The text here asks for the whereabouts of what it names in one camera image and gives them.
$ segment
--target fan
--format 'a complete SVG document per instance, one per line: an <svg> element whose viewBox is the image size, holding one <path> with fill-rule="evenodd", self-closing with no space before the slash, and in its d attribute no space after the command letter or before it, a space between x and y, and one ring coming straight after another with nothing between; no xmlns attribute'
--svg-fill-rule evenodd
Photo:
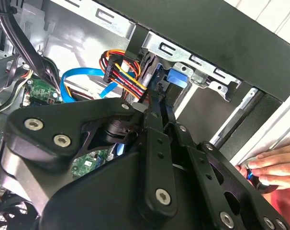
<svg viewBox="0 0 290 230"><path fill-rule="evenodd" d="M35 230L38 214L29 201L18 195L4 195L0 203L0 230Z"/></svg>

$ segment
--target green circuit board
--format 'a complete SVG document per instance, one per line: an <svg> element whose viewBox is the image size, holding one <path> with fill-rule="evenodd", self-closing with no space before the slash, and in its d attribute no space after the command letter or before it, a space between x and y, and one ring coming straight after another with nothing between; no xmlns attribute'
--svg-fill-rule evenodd
<svg viewBox="0 0 290 230"><path fill-rule="evenodd" d="M56 92L54 88L45 83L41 79L30 79L31 84L28 84L30 87L29 96L30 98L36 98L47 104L61 103L62 99L60 95Z"/></svg>
<svg viewBox="0 0 290 230"><path fill-rule="evenodd" d="M84 176L103 165L108 154L108 150L99 150L75 159L72 164L72 174L76 177Z"/></svg>

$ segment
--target blue clip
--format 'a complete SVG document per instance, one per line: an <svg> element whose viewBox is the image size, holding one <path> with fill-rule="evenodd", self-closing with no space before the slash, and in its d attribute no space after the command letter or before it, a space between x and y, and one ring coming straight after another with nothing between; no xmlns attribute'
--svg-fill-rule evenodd
<svg viewBox="0 0 290 230"><path fill-rule="evenodd" d="M174 69L169 71L167 81L183 89L188 86L188 77Z"/></svg>

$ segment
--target motherboard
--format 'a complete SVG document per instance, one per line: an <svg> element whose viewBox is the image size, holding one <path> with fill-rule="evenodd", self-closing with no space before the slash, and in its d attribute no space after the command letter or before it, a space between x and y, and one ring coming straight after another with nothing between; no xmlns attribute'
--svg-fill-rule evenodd
<svg viewBox="0 0 290 230"><path fill-rule="evenodd" d="M84 176L103 165L109 154L110 151L108 149L99 150L75 159L72 165L72 174L76 177Z"/></svg>
<svg viewBox="0 0 290 230"><path fill-rule="evenodd" d="M31 78L27 81L22 102L23 107L59 103L62 103L61 96L43 80Z"/></svg>

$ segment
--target red sleeve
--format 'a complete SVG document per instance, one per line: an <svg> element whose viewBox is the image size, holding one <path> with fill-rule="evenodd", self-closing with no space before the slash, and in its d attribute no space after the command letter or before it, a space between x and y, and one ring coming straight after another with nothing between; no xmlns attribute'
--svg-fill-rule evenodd
<svg viewBox="0 0 290 230"><path fill-rule="evenodd" d="M290 188L274 191L271 194L271 204L290 224Z"/></svg>

